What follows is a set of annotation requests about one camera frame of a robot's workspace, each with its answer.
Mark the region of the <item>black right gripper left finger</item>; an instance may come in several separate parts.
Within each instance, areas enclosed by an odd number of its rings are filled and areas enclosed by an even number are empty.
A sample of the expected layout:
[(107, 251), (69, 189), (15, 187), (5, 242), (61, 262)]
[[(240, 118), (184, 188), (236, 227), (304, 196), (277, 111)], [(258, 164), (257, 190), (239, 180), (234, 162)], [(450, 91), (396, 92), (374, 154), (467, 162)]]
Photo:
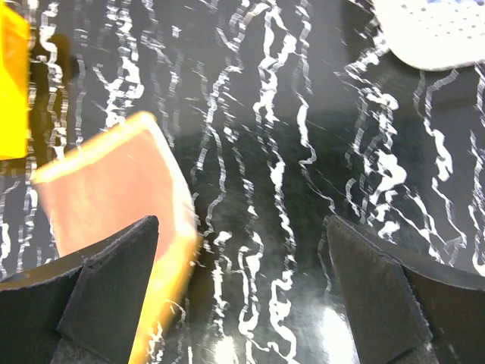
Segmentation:
[(3, 363), (126, 363), (158, 243), (146, 216), (1, 282)]

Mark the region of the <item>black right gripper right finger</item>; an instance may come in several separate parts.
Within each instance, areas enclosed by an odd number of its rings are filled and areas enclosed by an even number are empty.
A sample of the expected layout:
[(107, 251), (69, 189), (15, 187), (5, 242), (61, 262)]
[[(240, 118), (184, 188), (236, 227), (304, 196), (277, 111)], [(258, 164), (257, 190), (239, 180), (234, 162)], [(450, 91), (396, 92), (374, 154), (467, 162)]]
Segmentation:
[(330, 259), (362, 363), (482, 363), (484, 278), (326, 218)]

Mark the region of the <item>brown yellow bear towel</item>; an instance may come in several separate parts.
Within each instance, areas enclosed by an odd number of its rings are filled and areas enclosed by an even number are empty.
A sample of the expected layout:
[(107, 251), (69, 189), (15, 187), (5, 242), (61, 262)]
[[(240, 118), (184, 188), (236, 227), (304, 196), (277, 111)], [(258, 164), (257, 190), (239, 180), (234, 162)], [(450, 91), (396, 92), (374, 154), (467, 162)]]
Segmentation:
[(155, 116), (131, 115), (38, 168), (33, 184), (60, 256), (157, 217), (158, 245), (130, 355), (144, 363), (154, 334), (177, 312), (200, 248), (188, 185)]

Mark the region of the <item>white perforated plastic basket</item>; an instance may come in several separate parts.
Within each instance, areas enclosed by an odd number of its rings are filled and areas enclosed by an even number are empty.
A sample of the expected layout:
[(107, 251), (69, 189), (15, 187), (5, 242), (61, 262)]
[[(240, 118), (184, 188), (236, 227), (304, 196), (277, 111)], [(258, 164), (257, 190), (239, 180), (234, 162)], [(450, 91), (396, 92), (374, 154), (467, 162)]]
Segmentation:
[(374, 0), (390, 51), (409, 66), (444, 71), (484, 62), (483, 1)]

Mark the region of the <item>yellow plastic bin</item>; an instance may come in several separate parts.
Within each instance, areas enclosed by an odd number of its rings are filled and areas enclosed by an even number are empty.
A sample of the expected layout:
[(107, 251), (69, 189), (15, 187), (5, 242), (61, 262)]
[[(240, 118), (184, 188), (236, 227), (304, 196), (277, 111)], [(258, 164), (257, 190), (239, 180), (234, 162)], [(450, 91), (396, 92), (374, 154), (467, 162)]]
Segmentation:
[(1, 159), (27, 155), (30, 25), (1, 2)]

